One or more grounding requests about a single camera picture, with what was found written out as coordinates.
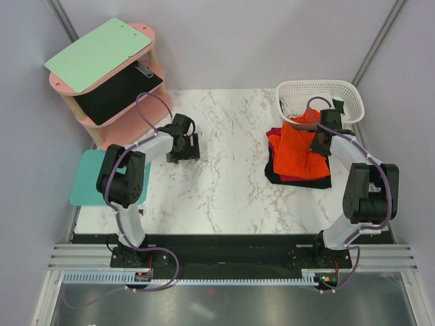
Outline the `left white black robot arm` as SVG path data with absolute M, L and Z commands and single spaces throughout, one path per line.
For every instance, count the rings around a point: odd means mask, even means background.
M 165 156 L 168 163 L 199 160 L 196 124 L 190 117 L 175 114 L 172 122 L 130 147 L 110 145 L 103 158 L 96 189 L 116 214 L 118 243 L 111 250 L 112 268 L 142 268 L 152 256 L 140 222 L 138 201 L 143 193 L 145 167 Z

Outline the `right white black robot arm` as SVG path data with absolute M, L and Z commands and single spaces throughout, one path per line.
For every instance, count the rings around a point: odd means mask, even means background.
M 348 170 L 343 194 L 343 212 L 317 235 L 311 250 L 316 266 L 327 267 L 336 259 L 335 251 L 346 249 L 362 234 L 380 234 L 398 210 L 399 169 L 374 158 L 359 144 L 352 131 L 342 128 L 336 109 L 320 112 L 310 150 L 335 156 Z

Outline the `black t shirt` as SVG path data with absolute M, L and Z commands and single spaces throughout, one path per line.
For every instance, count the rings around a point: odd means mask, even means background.
M 275 185 L 289 185 L 295 187 L 303 187 L 310 189 L 328 189 L 332 187 L 331 175 L 320 179 L 302 179 L 298 177 L 289 177 L 279 175 L 273 170 L 273 157 L 274 149 L 272 145 L 268 144 L 268 162 L 264 168 L 264 175 L 268 181 Z

